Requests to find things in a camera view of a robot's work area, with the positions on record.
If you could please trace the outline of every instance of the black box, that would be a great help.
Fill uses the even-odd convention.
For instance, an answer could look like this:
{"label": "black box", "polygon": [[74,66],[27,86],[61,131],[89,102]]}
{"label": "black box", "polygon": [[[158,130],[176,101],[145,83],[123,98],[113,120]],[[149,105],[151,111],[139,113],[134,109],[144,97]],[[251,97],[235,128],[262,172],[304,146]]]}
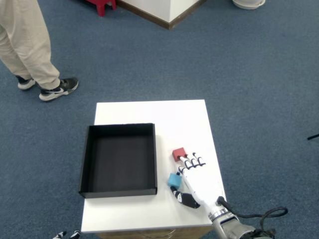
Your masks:
{"label": "black box", "polygon": [[155,125],[89,126],[79,193],[84,198],[155,195]]}

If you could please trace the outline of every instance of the black cable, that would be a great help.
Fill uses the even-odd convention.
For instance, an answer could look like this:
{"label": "black cable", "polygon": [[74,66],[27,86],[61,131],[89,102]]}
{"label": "black cable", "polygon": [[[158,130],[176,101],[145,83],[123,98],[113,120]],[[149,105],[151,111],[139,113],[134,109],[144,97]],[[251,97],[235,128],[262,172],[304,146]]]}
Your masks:
{"label": "black cable", "polygon": [[223,205],[228,211],[230,211],[231,213],[235,214],[236,216],[238,216],[240,218],[261,218],[260,226],[261,226],[262,231],[265,231],[264,230],[264,220],[266,218],[277,218],[277,217],[281,217],[283,215],[286,215],[288,213],[288,209],[286,207],[278,207],[278,208],[273,208],[273,209],[265,212],[263,215],[261,215],[261,214],[242,215],[242,214],[236,213],[231,208],[231,206],[225,201],[225,199],[223,197],[218,197],[217,203],[220,205]]}

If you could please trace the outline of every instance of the black sneaker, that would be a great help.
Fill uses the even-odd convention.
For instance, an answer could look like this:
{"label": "black sneaker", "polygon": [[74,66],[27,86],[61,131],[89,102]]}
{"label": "black sneaker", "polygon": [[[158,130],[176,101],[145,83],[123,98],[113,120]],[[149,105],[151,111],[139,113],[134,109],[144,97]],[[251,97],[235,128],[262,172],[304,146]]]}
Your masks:
{"label": "black sneaker", "polygon": [[39,95],[40,100],[51,101],[60,96],[66,96],[75,91],[79,85],[79,82],[75,77],[61,79],[60,81],[60,85],[53,90],[46,90],[41,88],[41,93]]}
{"label": "black sneaker", "polygon": [[16,76],[16,78],[18,79],[19,83],[18,83],[18,88],[20,90],[28,90],[30,89],[32,86],[35,85],[35,80],[34,79],[29,79],[29,80],[25,80],[24,78],[22,78],[21,76]]}

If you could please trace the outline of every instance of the person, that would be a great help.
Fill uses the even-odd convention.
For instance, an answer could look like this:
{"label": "person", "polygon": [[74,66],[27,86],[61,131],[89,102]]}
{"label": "person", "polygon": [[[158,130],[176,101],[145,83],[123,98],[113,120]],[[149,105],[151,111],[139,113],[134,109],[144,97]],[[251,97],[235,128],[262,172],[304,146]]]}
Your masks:
{"label": "person", "polygon": [[75,77],[59,79],[51,63],[50,38],[37,0],[0,0],[0,59],[17,77],[19,89],[37,83],[43,101],[68,95],[79,85]]}

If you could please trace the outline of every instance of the wooden baseboard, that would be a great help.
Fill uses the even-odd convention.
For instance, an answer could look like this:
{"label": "wooden baseboard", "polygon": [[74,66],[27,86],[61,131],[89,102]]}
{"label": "wooden baseboard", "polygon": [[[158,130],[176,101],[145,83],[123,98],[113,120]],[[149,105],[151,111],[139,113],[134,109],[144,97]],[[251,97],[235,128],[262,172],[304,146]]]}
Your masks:
{"label": "wooden baseboard", "polygon": [[192,5],[190,8],[188,8],[187,10],[185,10],[182,14],[180,14],[179,16],[177,16],[174,20],[172,20],[171,22],[165,21],[163,19],[158,18],[157,16],[154,16],[146,11],[143,11],[133,5],[130,5],[122,0],[116,0],[117,5],[128,10],[131,11],[133,13],[135,13],[138,16],[141,16],[151,22],[156,23],[157,25],[160,25],[161,27],[164,27],[168,30],[172,30],[174,27],[176,27],[180,22],[182,22],[188,15],[190,15],[192,12],[194,12],[196,10],[196,8],[198,8],[199,6],[201,6],[204,2],[206,2],[207,0],[199,0],[197,3],[195,3],[194,5]]}

